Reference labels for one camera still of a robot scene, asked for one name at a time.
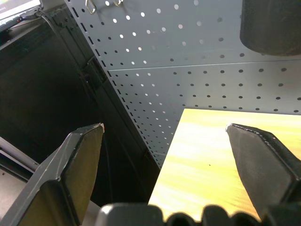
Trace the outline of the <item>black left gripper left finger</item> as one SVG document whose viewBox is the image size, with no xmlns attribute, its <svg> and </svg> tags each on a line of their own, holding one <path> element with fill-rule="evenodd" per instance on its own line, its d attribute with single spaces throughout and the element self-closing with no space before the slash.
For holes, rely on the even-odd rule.
<svg viewBox="0 0 301 226">
<path fill-rule="evenodd" d="M 36 169 L 2 226 L 79 226 L 90 202 L 104 134 L 102 123 L 78 128 Z"/>
</svg>

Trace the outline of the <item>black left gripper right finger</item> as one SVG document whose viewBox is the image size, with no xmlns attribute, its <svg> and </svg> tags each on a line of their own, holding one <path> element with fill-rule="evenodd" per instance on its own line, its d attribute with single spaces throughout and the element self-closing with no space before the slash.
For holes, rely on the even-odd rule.
<svg viewBox="0 0 301 226">
<path fill-rule="evenodd" d="M 231 123 L 240 180 L 263 223 L 301 221 L 301 161 L 272 133 Z"/>
</svg>

